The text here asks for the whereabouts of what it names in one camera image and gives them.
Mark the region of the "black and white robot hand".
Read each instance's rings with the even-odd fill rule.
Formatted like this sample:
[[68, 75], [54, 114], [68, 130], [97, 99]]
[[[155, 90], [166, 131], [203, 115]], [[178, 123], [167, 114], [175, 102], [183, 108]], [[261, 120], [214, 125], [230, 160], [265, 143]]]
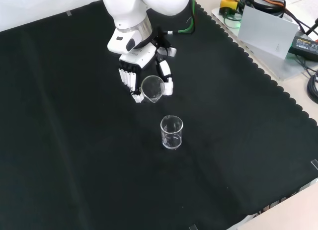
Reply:
[[156, 103], [162, 96], [173, 94], [173, 79], [167, 58], [175, 57], [177, 49], [171, 46], [159, 27], [150, 36], [150, 42], [119, 58], [122, 83], [136, 103], [145, 100]]

